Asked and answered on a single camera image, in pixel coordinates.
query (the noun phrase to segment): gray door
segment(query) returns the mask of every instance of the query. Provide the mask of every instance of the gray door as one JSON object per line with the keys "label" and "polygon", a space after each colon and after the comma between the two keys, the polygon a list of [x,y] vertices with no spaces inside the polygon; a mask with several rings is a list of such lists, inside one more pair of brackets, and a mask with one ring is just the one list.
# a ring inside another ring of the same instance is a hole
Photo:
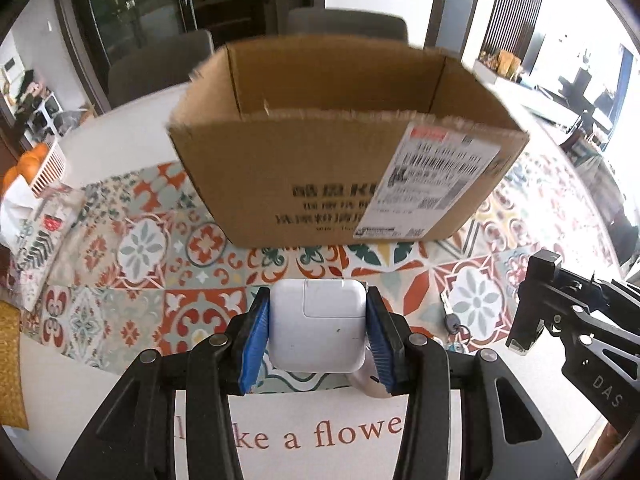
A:
{"label": "gray door", "polygon": [[460,54],[474,0],[445,0],[436,46]]}

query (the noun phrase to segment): white power adapter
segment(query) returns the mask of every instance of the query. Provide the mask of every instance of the white power adapter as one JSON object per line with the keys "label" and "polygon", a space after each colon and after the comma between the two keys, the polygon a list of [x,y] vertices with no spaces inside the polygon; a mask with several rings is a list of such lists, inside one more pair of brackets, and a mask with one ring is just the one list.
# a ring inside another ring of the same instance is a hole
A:
{"label": "white power adapter", "polygon": [[360,368],[366,296],[356,280],[277,282],[270,293],[271,363],[289,372],[350,373]]}

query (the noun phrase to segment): blue gripper pad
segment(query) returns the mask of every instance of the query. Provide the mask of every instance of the blue gripper pad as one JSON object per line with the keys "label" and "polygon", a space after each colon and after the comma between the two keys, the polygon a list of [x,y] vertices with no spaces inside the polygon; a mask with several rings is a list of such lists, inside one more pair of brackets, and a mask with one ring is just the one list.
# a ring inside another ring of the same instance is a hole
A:
{"label": "blue gripper pad", "polygon": [[269,336],[269,296],[261,294],[261,298],[256,297],[256,300],[260,300],[260,304],[256,306],[255,319],[242,350],[242,364],[238,380],[241,395],[247,394],[258,379],[262,356],[267,348]]}
{"label": "blue gripper pad", "polygon": [[[384,314],[380,312],[380,305],[384,309]],[[365,322],[367,336],[369,337],[369,347],[376,363],[378,379],[385,385],[386,390],[391,393],[398,384],[394,373],[394,359],[391,344],[385,336],[381,315],[388,315],[382,298],[377,289],[369,287],[367,293],[367,307],[365,311]]]}

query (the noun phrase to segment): gray chair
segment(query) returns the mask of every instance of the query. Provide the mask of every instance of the gray chair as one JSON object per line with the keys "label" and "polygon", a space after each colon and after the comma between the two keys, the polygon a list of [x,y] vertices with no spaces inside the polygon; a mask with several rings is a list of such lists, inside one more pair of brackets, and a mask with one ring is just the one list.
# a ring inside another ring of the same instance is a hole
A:
{"label": "gray chair", "polygon": [[109,69],[113,108],[169,86],[187,82],[191,71],[213,53],[208,30],[172,36],[117,60]]}
{"label": "gray chair", "polygon": [[399,16],[323,7],[290,10],[287,34],[351,34],[405,43],[409,38],[406,23]]}

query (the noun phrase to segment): keychain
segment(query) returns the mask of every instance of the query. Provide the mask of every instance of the keychain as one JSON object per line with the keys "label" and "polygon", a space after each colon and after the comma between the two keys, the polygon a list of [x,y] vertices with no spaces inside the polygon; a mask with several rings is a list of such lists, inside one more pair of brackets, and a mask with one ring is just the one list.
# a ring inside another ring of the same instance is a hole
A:
{"label": "keychain", "polygon": [[466,347],[468,343],[471,341],[471,330],[466,325],[460,323],[460,318],[458,315],[453,312],[451,305],[449,303],[449,298],[447,298],[446,292],[442,292],[440,295],[442,299],[442,304],[444,306],[444,327],[447,329],[450,335],[457,335],[460,332],[466,332],[466,342],[453,341],[449,343],[445,343],[444,348],[447,350],[451,350],[452,352],[457,352],[459,354],[468,354],[469,349]]}

